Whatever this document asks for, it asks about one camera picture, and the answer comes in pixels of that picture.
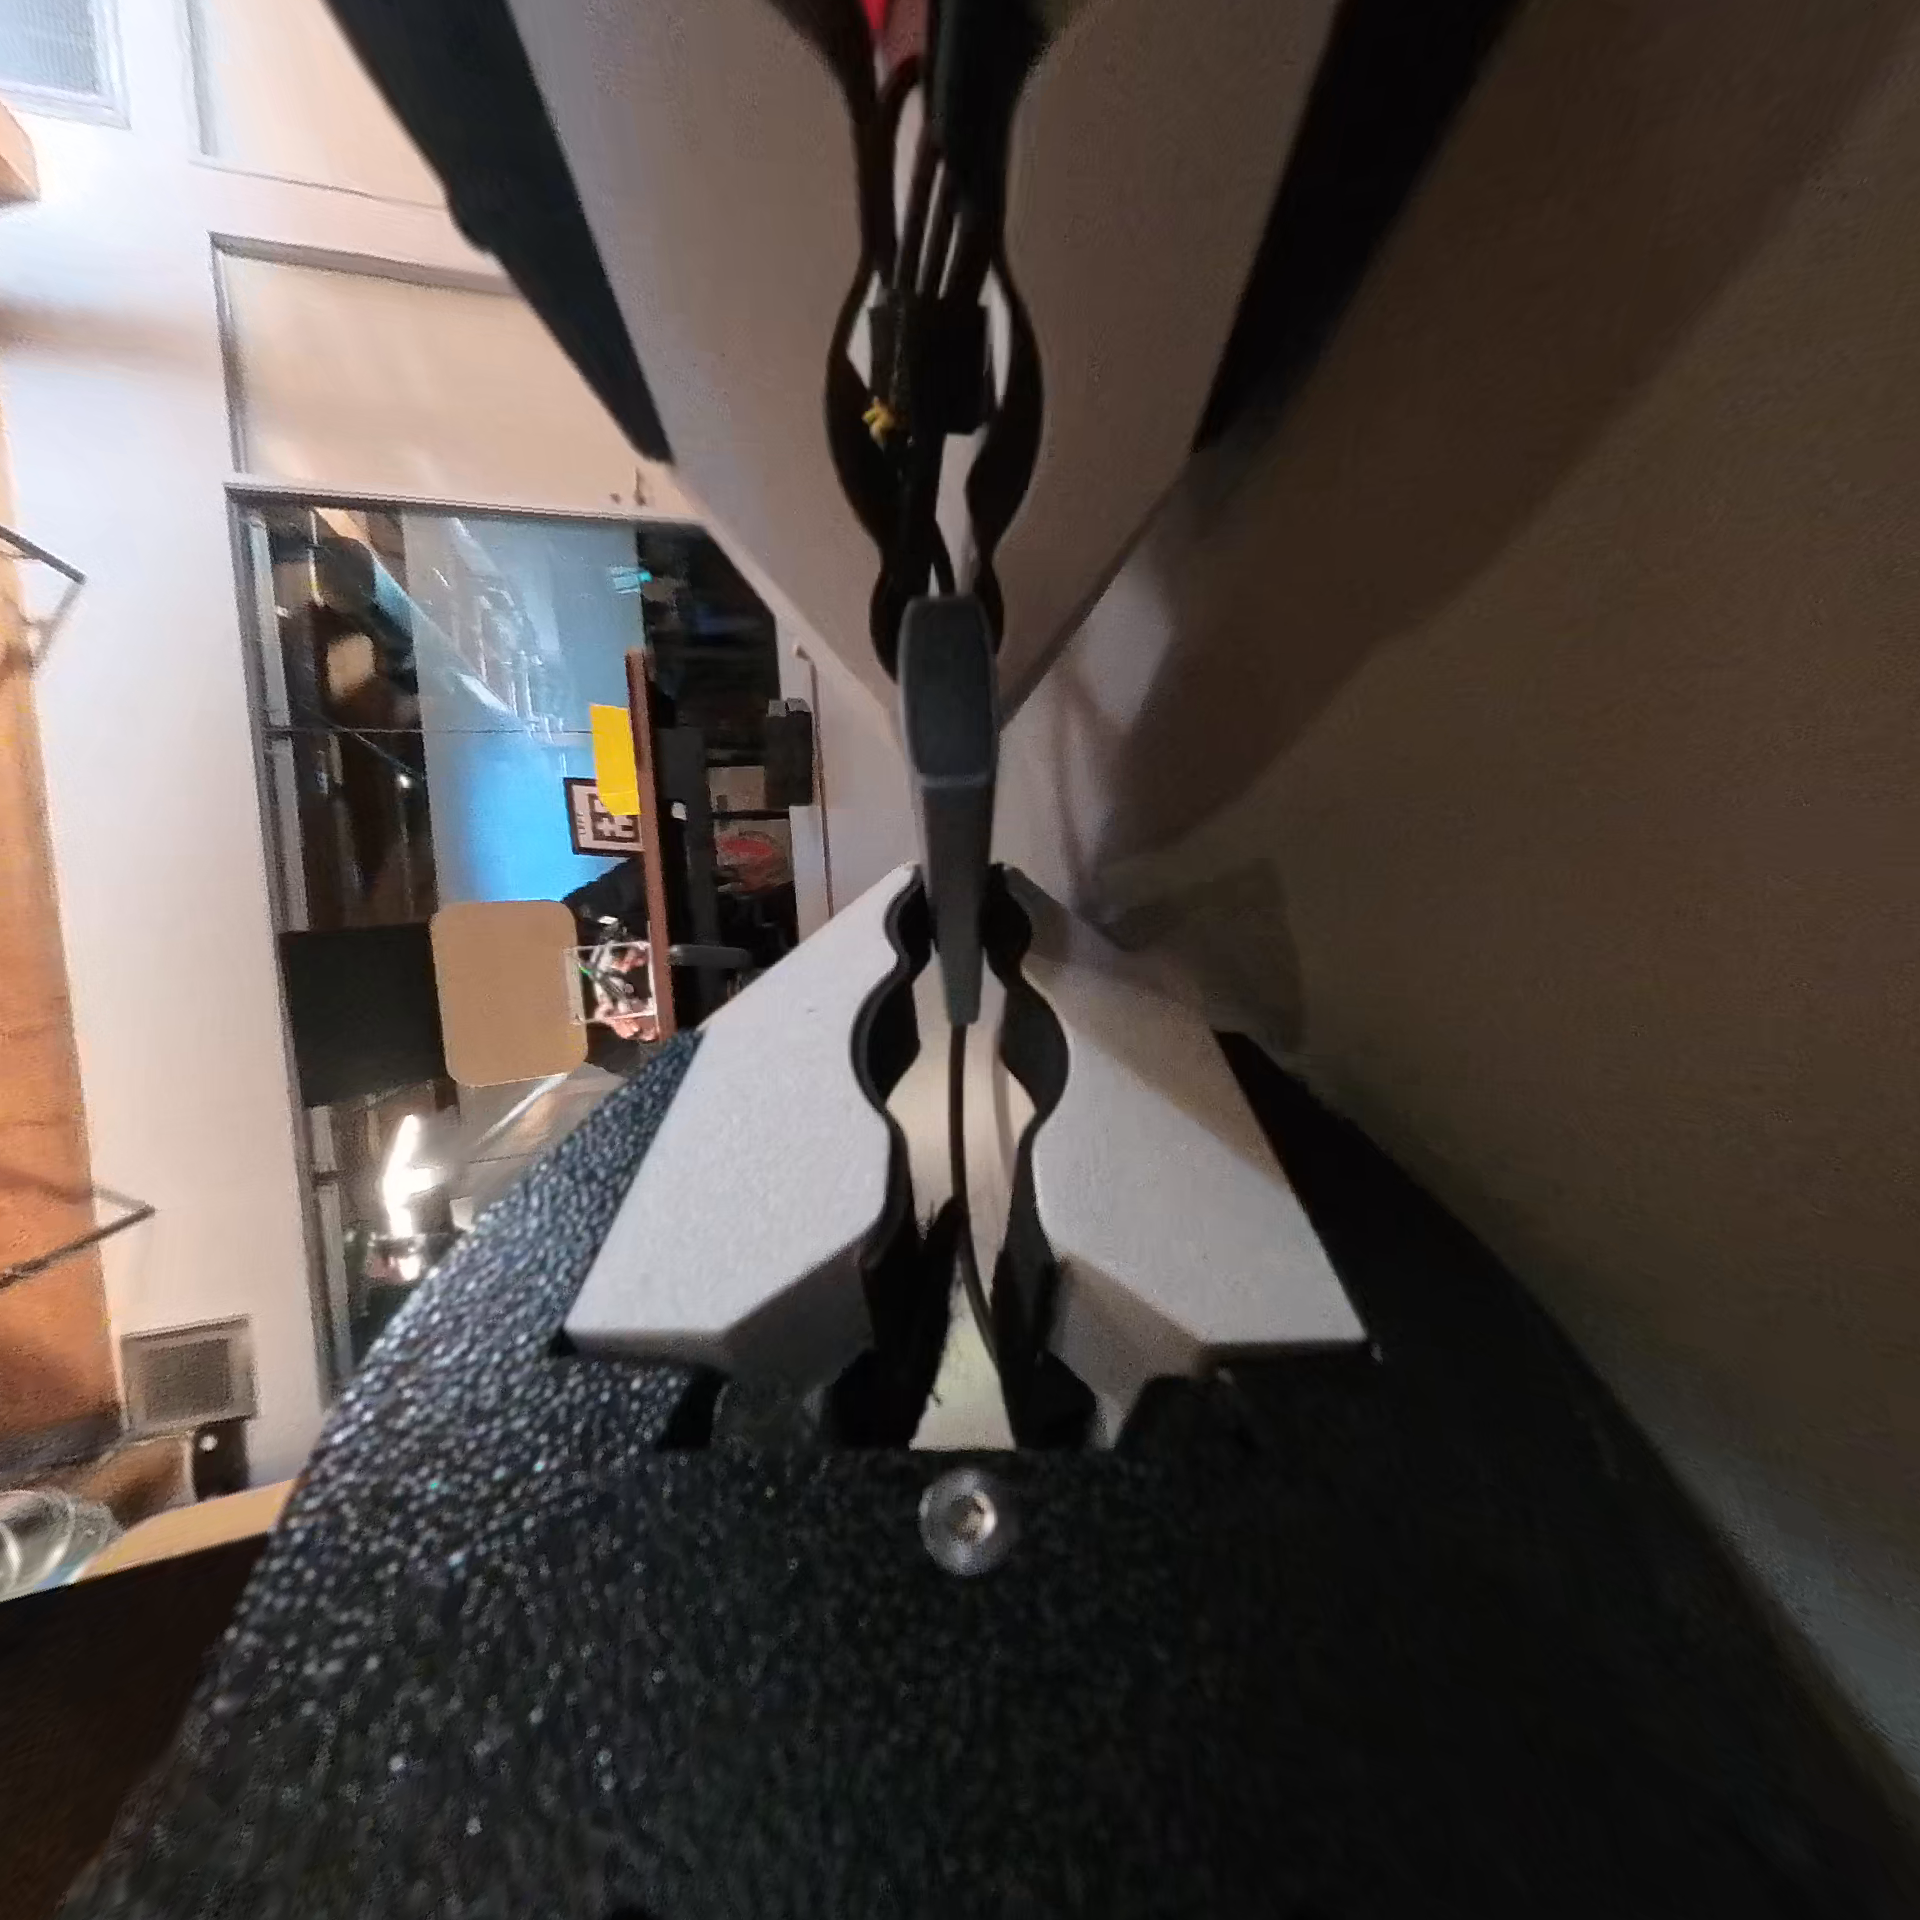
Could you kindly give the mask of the glass partition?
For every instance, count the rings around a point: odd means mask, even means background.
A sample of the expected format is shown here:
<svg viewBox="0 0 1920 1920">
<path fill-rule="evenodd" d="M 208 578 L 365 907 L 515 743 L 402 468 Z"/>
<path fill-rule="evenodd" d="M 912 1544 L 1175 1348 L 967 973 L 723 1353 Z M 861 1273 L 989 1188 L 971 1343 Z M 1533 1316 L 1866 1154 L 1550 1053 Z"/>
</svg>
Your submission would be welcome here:
<svg viewBox="0 0 1920 1920">
<path fill-rule="evenodd" d="M 245 498 L 255 759 L 323 1353 L 336 1379 L 520 1165 L 659 1052 L 635 858 L 568 848 L 590 704 L 627 651 L 704 736 L 723 939 L 744 988 L 799 943 L 811 714 L 778 624 L 685 524 Z M 567 1059 L 453 1068 L 430 947 L 453 907 L 562 905 Z"/>
</svg>

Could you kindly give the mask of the dark grey usb hub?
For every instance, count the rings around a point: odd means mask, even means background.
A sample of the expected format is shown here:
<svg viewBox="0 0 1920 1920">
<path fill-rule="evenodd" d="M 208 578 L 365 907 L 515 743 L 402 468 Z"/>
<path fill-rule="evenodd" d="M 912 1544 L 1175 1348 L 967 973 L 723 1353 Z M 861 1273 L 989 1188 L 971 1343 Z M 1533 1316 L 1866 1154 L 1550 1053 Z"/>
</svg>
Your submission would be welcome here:
<svg viewBox="0 0 1920 1920">
<path fill-rule="evenodd" d="M 954 1027 L 978 1019 L 999 777 L 995 635 L 973 594 L 925 594 L 898 639 L 898 706 L 919 871 Z"/>
</svg>

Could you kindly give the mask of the white air vent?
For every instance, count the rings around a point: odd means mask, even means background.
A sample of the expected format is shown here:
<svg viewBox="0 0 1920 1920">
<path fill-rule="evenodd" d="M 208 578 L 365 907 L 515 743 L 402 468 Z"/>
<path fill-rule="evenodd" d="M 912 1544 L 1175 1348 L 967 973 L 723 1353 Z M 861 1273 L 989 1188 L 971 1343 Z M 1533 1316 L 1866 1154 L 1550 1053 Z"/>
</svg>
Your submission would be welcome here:
<svg viewBox="0 0 1920 1920">
<path fill-rule="evenodd" d="M 118 1339 L 126 1432 L 247 1425 L 259 1412 L 251 1322 L 226 1316 Z"/>
</svg>

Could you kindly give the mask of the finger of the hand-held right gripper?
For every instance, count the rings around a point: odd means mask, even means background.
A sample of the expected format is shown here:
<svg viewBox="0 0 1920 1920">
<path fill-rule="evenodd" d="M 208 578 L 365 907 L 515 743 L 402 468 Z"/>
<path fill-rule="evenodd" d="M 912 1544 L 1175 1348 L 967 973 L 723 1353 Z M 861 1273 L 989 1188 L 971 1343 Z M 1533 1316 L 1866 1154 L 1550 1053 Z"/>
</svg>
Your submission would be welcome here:
<svg viewBox="0 0 1920 1920">
<path fill-rule="evenodd" d="M 991 167 L 997 395 L 971 587 L 1016 714 L 1183 473 L 1336 4 L 1011 4 L 971 156 Z"/>
<path fill-rule="evenodd" d="M 876 704 L 876 541 L 831 466 L 827 367 L 861 257 L 855 114 L 764 2 L 515 2 L 666 439 L 732 560 Z"/>
</svg>

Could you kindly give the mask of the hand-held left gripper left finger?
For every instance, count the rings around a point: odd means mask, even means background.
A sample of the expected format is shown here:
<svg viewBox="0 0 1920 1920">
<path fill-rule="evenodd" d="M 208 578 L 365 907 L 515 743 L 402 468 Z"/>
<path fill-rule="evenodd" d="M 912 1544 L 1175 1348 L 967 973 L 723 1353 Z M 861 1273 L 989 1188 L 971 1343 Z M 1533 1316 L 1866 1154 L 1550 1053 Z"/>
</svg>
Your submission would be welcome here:
<svg viewBox="0 0 1920 1920">
<path fill-rule="evenodd" d="M 704 1023 L 567 1312 L 576 1353 L 923 1410 L 940 1269 L 890 1100 L 928 955 L 902 865 Z"/>
</svg>

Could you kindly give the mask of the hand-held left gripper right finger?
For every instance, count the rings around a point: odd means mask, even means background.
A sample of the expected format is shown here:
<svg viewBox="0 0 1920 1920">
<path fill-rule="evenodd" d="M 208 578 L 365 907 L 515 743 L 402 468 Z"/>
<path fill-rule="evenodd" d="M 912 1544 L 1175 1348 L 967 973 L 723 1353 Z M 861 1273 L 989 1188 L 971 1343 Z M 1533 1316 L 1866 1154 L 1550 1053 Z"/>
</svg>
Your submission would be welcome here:
<svg viewBox="0 0 1920 1920">
<path fill-rule="evenodd" d="M 1013 867 L 984 920 L 1026 1104 L 991 1271 L 1008 1412 L 1359 1352 L 1366 1329 L 1210 1023 Z"/>
</svg>

